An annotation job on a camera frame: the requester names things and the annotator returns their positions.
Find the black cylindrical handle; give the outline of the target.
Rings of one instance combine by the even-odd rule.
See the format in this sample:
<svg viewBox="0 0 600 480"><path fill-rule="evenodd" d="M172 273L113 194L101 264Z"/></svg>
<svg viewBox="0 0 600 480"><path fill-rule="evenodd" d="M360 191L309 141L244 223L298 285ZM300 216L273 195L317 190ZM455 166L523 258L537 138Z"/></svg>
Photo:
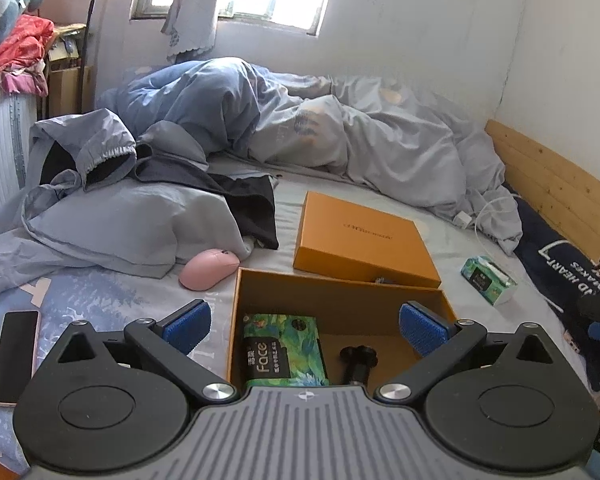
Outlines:
<svg viewBox="0 0 600 480"><path fill-rule="evenodd" d="M376 350L369 346L347 346L340 350L340 360L344 364L343 385L366 388L370 372L378 364Z"/></svg>

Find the black clothes rack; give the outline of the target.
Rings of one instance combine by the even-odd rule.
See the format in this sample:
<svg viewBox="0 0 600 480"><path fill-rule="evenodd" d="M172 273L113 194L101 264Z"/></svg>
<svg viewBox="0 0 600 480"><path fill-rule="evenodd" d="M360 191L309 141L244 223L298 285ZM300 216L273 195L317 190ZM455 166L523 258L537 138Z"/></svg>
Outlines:
<svg viewBox="0 0 600 480"><path fill-rule="evenodd" d="M82 38L83 41L81 44L80 67L79 67L79 73L78 73L78 93L76 94L76 99L77 99L76 102L79 105L80 113L83 113L85 110L85 108L84 108L84 79L85 79L85 73L86 73L86 62L88 60L88 36L90 36L90 32L91 32L91 24L92 24L94 9L95 9L95 3L96 3L96 0L90 0L90 3L88 4L85 28L84 28L83 38Z"/></svg>

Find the pink computer mouse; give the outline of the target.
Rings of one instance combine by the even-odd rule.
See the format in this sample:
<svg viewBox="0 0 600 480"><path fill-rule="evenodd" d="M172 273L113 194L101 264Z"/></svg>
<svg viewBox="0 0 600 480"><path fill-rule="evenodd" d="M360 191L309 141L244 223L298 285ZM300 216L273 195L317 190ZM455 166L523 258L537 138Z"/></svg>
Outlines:
<svg viewBox="0 0 600 480"><path fill-rule="evenodd" d="M240 260L224 249L208 249L191 258L178 276L180 284L195 292L204 292L234 274Z"/></svg>

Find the grey crumpled duvet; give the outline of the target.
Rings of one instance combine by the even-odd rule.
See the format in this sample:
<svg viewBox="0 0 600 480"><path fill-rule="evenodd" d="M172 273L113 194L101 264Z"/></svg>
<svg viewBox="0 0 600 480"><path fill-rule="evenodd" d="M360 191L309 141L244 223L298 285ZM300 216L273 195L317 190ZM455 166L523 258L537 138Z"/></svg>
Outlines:
<svg viewBox="0 0 600 480"><path fill-rule="evenodd" d="M207 154L327 171L445 220L472 220L489 200L512 195L483 128L443 96L391 79L281 74L212 58L135 78L97 103L133 134L174 122ZM479 229L512 252L521 220L505 202Z"/></svg>

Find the orange cardboard box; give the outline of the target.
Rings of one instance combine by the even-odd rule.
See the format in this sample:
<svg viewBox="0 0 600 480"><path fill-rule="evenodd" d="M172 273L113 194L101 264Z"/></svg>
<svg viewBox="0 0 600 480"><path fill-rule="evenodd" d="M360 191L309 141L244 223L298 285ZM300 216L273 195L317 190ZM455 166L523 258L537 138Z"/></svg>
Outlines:
<svg viewBox="0 0 600 480"><path fill-rule="evenodd" d="M281 274L242 268L236 276L232 327L227 350L226 378L242 388L246 354L242 348L242 320L247 314L313 316L321 339L328 379L339 384L344 364L340 350L365 344L377 351L378 364L370 372L368 388L375 389L414 365L420 355L400 334L399 310L417 301L449 322L456 320L440 289L377 285Z"/></svg>

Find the dark navy pillow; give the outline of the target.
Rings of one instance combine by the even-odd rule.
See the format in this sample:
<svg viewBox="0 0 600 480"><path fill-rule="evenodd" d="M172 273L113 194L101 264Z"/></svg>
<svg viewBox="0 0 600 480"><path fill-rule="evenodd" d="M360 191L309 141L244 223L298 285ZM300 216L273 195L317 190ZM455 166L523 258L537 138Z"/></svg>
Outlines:
<svg viewBox="0 0 600 480"><path fill-rule="evenodd" d="M517 207L521 220L516 257L585 360L592 390L600 391L600 263L592 263L522 198L505 203Z"/></svg>

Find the grey window curtain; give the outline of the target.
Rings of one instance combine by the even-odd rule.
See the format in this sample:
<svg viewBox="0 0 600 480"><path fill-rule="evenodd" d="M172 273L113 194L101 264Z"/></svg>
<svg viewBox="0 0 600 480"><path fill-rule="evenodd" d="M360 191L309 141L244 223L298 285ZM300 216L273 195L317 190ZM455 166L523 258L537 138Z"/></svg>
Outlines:
<svg viewBox="0 0 600 480"><path fill-rule="evenodd" d="M173 0L161 29L169 37L166 60L181 63L211 51L217 24L218 0Z"/></svg>

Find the grey blue pillow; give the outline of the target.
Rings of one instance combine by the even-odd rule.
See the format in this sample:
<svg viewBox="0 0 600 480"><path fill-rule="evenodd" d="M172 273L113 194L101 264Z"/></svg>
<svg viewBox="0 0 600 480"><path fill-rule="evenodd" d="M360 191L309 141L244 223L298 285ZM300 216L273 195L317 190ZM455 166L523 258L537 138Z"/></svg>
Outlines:
<svg viewBox="0 0 600 480"><path fill-rule="evenodd" d="M145 278L162 278L207 249L247 259L254 241L239 232L223 197L169 183L123 179L67 195L40 185L23 200L30 237L61 254Z"/></svg>

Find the smartphone with pink case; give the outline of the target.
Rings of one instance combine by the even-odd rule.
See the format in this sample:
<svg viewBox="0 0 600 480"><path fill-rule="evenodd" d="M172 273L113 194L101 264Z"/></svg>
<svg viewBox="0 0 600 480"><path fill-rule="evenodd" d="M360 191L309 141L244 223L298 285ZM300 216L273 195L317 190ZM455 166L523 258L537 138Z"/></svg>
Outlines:
<svg viewBox="0 0 600 480"><path fill-rule="evenodd" d="M3 316L0 333L0 406L17 404L34 373L38 351L38 311L12 311Z"/></svg>

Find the wooden headboard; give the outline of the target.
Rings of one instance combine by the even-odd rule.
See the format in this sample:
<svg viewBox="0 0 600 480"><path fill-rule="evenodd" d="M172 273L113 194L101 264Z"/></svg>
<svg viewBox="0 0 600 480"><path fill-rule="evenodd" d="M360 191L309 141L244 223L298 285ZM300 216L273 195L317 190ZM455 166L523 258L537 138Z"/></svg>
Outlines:
<svg viewBox="0 0 600 480"><path fill-rule="evenodd" d="M588 258L600 258L600 180L543 144L491 119L486 133L506 181Z"/></svg>

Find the orange box lid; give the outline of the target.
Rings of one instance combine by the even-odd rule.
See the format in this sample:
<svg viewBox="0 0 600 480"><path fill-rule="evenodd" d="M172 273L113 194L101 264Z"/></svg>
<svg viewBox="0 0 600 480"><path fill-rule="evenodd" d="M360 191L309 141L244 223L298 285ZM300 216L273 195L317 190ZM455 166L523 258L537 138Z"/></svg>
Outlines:
<svg viewBox="0 0 600 480"><path fill-rule="evenodd" d="M303 203L294 268L357 282L441 284L413 221L317 192Z"/></svg>

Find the grey jacket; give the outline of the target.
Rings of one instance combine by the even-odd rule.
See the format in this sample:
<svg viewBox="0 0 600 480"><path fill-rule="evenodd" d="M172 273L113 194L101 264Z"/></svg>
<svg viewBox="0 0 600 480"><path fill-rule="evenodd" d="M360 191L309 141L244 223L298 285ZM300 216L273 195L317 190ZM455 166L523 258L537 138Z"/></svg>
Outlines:
<svg viewBox="0 0 600 480"><path fill-rule="evenodd" d="M40 120L31 127L22 216L35 218L76 191L97 191L125 178L221 196L242 235L264 248L278 248L269 176L212 174L200 143L181 126L160 120L134 138L106 108Z"/></svg>

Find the cardboard boxes in corner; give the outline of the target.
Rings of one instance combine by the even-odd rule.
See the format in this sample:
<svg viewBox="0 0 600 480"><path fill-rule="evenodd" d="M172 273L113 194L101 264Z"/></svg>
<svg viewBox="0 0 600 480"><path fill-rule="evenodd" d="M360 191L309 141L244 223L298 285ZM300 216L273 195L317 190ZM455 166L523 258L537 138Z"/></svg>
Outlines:
<svg viewBox="0 0 600 480"><path fill-rule="evenodd" d="M82 67L82 42L86 25L56 25L47 49L45 76L48 96L42 101L42 117L86 113L93 108L95 81L92 68Z"/></svg>

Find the red clothes pile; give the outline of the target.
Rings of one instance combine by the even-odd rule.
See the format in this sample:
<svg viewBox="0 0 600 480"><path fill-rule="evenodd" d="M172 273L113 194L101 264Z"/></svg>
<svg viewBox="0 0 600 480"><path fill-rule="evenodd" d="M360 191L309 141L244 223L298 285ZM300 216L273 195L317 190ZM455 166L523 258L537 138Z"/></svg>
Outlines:
<svg viewBox="0 0 600 480"><path fill-rule="evenodd" d="M48 96L44 58L55 37L52 21L20 15L15 28L0 44L0 87L7 93Z"/></svg>

